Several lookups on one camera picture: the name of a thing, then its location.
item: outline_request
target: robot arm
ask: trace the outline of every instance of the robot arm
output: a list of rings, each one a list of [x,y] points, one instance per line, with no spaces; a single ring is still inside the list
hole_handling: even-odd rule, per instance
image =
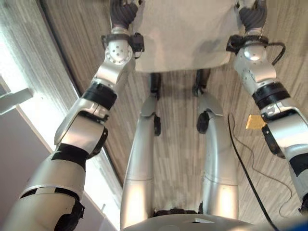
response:
[[[128,33],[137,9],[137,3],[123,6],[112,1],[113,29],[104,38],[105,60],[56,131],[56,151],[31,177],[7,216],[4,231],[72,231],[83,216],[86,160],[100,152],[108,135],[104,123],[109,110],[134,70],[134,54],[144,51],[143,37]]]
[[[263,120],[262,132],[271,152],[285,158],[302,207],[308,210],[308,121],[297,103],[276,78],[273,65],[267,60],[265,47],[281,45],[268,43],[262,36],[266,19],[266,1],[257,0],[255,9],[241,8],[240,18],[245,25],[244,37],[231,36],[227,50],[236,53],[234,69],[242,84],[254,98]]]

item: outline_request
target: black cable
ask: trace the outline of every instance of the black cable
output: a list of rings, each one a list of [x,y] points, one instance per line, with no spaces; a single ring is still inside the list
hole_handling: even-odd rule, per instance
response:
[[[269,179],[271,179],[271,180],[274,180],[274,181],[276,181],[276,182],[278,182],[278,183],[284,185],[284,186],[288,189],[288,191],[290,192],[289,198],[288,198],[288,199],[280,206],[280,208],[279,208],[279,215],[280,215],[282,218],[288,218],[288,217],[286,217],[286,216],[284,216],[284,215],[281,214],[281,209],[282,209],[282,207],[283,207],[285,204],[287,204],[287,203],[291,200],[291,198],[293,197],[292,189],[291,189],[290,186],[288,186],[286,183],[284,183],[284,182],[282,182],[282,181],[280,181],[280,180],[278,180],[278,179],[276,179],[276,178],[274,178],[274,177],[271,177],[271,176],[269,176],[269,175],[266,175],[265,173],[263,173],[263,172],[261,172],[261,171],[259,171],[259,170],[257,170],[257,169],[255,168],[255,153],[254,153],[254,151],[253,151],[247,144],[241,142],[241,141],[234,135],[235,119],[234,119],[234,115],[233,115],[232,113],[230,113],[229,115],[232,116],[232,120],[233,120],[233,123],[234,123],[233,129],[232,129],[232,135],[233,135],[233,137],[234,137],[242,146],[244,146],[245,148],[247,148],[247,149],[250,151],[250,153],[251,153],[251,157],[252,157],[252,165],[251,165],[251,167],[252,167],[252,169],[253,169],[254,171],[256,171],[257,173],[261,174],[262,176],[267,177],[267,178],[269,178]]]
[[[271,47],[271,46],[281,46],[282,49],[280,53],[277,55],[277,57],[274,59],[274,61],[271,63],[273,66],[276,65],[276,63],[283,57],[285,53],[285,44],[283,42],[271,42],[271,43],[248,43],[243,45],[241,48],[250,47],[250,46],[262,46],[262,47]]]
[[[239,155],[239,153],[238,153],[238,151],[237,151],[237,149],[236,149],[236,146],[235,146],[235,143],[234,143],[234,140],[233,140],[233,137],[232,137],[232,133],[231,133],[230,117],[229,117],[229,116],[228,116],[228,126],[229,126],[230,139],[231,139],[231,142],[232,142],[234,151],[235,151],[235,153],[236,153],[236,155],[237,155],[237,158],[238,158],[239,161],[240,161],[240,164],[241,164],[241,166],[242,166],[242,168],[243,168],[243,171],[244,171],[244,173],[245,173],[245,175],[246,175],[246,177],[247,177],[247,180],[248,180],[248,182],[249,182],[249,184],[250,184],[250,187],[251,187],[252,191],[254,192],[254,195],[255,195],[255,197],[256,197],[256,199],[257,199],[257,201],[258,201],[258,203],[259,203],[259,205],[260,205],[260,207],[261,207],[261,209],[262,209],[262,212],[263,212],[264,216],[266,217],[266,220],[267,220],[267,221],[269,222],[269,224],[273,227],[273,229],[274,229],[275,231],[279,231],[279,229],[274,225],[274,223],[273,223],[272,220],[270,219],[269,214],[267,213],[267,211],[266,211],[266,209],[265,209],[265,207],[264,207],[264,205],[263,205],[263,203],[262,203],[262,201],[261,201],[261,199],[260,199],[260,197],[259,197],[259,195],[258,195],[256,189],[255,189],[255,186],[254,186],[254,184],[252,183],[252,181],[251,181],[251,179],[250,179],[250,176],[249,176],[249,174],[248,174],[248,172],[247,172],[247,169],[246,169],[246,167],[245,167],[245,165],[244,165],[244,163],[243,163],[243,161],[242,161],[242,159],[241,159],[241,157],[240,157],[240,155]]]

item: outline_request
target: gray wall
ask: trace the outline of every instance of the gray wall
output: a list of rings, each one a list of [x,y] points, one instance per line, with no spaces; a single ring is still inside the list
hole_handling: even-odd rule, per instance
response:
[[[26,182],[50,152],[16,109],[0,116],[0,134],[1,227]],[[80,220],[76,231],[115,230],[86,194],[82,204],[86,208],[84,219]]]

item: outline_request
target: wooden floor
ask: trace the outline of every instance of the wooden floor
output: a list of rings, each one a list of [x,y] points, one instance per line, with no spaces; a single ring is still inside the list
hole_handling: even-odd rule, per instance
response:
[[[100,36],[109,32],[108,2],[97,0],[43,0],[51,26],[61,45],[78,89],[83,92],[103,60]],[[268,1],[269,16],[264,34],[271,41],[281,40],[287,52],[276,65],[284,86],[305,109],[308,108],[308,2],[306,0]],[[278,49],[269,48],[272,60]],[[197,98],[191,94],[195,71],[163,73],[158,115],[162,134],[155,139],[155,200],[157,209],[181,207],[197,210],[201,202],[205,138],[196,128]],[[109,136],[106,148],[121,180],[125,176],[136,122],[148,95],[148,75],[135,73],[111,110],[107,122]],[[208,91],[222,104],[225,114],[232,112],[234,134],[255,152],[255,168],[289,185],[292,199],[281,209],[283,216],[297,215],[300,206],[284,160],[274,157],[261,131],[245,130],[249,114],[257,114],[253,99],[241,86],[232,63],[211,70]],[[280,183],[264,177],[251,168],[252,157],[237,142],[244,163],[269,215],[281,219],[279,208],[290,192]],[[238,167],[240,219],[257,223],[265,221],[257,201]]]

